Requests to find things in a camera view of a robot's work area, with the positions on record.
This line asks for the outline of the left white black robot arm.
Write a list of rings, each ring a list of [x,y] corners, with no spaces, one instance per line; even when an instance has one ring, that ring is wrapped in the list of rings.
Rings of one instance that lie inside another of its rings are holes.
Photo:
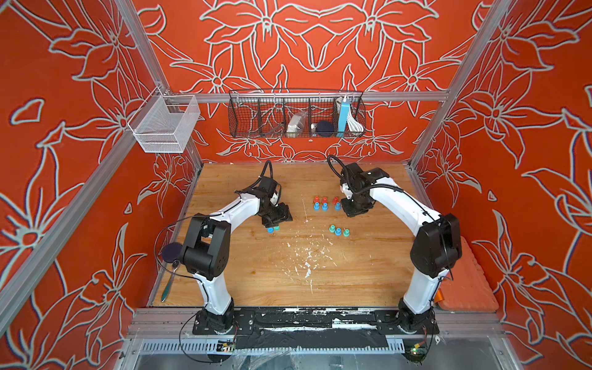
[[[282,185],[274,179],[269,160],[257,180],[235,194],[237,197],[219,211],[191,217],[177,257],[200,285],[203,309],[197,315],[198,322],[216,334],[226,334],[234,326],[234,299],[224,277],[232,233],[255,216],[272,231],[292,220],[289,206],[282,202]]]

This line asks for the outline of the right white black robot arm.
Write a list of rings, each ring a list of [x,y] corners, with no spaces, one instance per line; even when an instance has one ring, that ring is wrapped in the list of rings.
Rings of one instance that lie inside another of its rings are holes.
[[[381,168],[364,171],[357,163],[346,165],[334,155],[327,162],[340,179],[345,195],[341,205],[348,217],[366,214],[380,203],[413,233],[410,260],[414,271],[399,300],[395,323],[406,334],[416,333],[434,320],[436,293],[445,278],[453,277],[451,271],[463,255],[458,218],[421,203]]]

